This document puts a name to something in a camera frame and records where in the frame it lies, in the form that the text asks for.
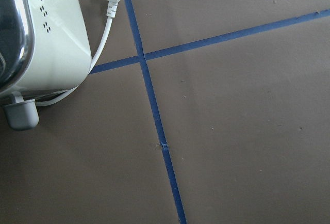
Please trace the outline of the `silver toaster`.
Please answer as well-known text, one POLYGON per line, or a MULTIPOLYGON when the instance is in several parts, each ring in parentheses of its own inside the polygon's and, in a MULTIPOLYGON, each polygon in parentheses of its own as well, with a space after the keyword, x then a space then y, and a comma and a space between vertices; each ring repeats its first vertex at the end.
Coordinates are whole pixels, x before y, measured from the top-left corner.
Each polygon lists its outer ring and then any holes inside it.
POLYGON ((1 0, 1 107, 13 130, 34 128, 37 102, 80 85, 91 60, 79 0, 1 0))

